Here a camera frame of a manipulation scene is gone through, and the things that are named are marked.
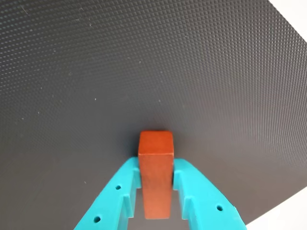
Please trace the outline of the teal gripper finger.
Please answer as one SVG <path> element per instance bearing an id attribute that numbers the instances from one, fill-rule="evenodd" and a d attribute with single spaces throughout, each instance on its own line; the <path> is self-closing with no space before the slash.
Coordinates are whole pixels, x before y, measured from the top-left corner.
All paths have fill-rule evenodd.
<path id="1" fill-rule="evenodd" d="M 181 218 L 191 230 L 245 230 L 236 207 L 196 167 L 174 159 L 173 189 L 178 191 Z"/>
<path id="2" fill-rule="evenodd" d="M 141 186 L 139 161 L 129 158 L 86 211 L 76 230 L 126 230 L 134 217 L 137 189 Z"/>

